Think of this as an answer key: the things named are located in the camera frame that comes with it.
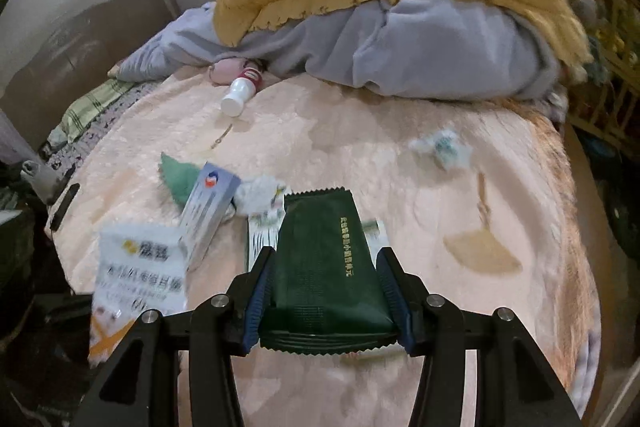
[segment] bed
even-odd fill
[[[178,208],[158,175],[161,152],[197,164],[209,160],[242,178],[270,174],[296,191],[344,186],[363,219],[385,223],[402,266],[431,292],[471,311],[514,309],[584,412],[600,352],[598,296],[580,242],[568,161],[546,118],[509,102],[380,97],[302,74],[262,90],[231,120],[220,113],[225,92],[206,72],[181,70],[134,104],[86,158],[72,180],[81,189],[52,235],[76,291],[94,287],[97,233],[106,223],[177,222]],[[474,169],[488,182],[494,233],[516,254],[521,272],[476,273],[444,248],[444,235],[477,228],[480,219],[474,174],[445,174],[407,147],[443,126],[453,126],[474,148]],[[224,291],[244,269],[245,237],[239,217],[219,228],[190,274],[191,308]],[[468,355],[465,426],[473,425],[475,405],[475,362]],[[306,425],[406,424],[421,369],[421,360],[397,353],[298,357],[258,348],[233,363],[244,418],[260,425],[303,418]],[[189,425],[185,371],[178,388],[180,423]]]

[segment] green cloth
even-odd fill
[[[196,184],[200,168],[193,163],[178,162],[178,160],[165,153],[160,155],[158,168],[160,169],[162,181],[169,188],[175,203],[182,210],[187,204],[193,186]]]
[[[60,127],[71,143],[89,127],[92,120],[125,94],[134,82],[107,80],[72,103],[62,115]]]
[[[393,343],[397,329],[343,188],[285,196],[260,344],[303,354]]]

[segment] gray blanket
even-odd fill
[[[508,10],[469,0],[371,0],[220,43],[215,3],[187,10],[120,67],[130,82],[161,80],[185,64],[260,58],[276,76],[307,73],[383,95],[439,100],[539,98],[559,63],[540,33]]]

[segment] metal bolt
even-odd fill
[[[151,324],[158,320],[160,314],[156,310],[147,310],[142,314],[142,321],[145,324]]]
[[[211,305],[214,308],[224,308],[227,304],[229,304],[229,295],[226,293],[219,293],[211,298]]]
[[[500,317],[504,321],[509,322],[516,317],[516,314],[508,308],[498,308],[498,317]]]
[[[433,306],[434,308],[440,308],[444,305],[444,297],[442,295],[438,295],[437,293],[432,293],[427,297],[427,304],[429,306]]]

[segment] bottle cap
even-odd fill
[[[240,116],[243,109],[244,101],[234,92],[230,92],[220,100],[220,110],[227,116]]]

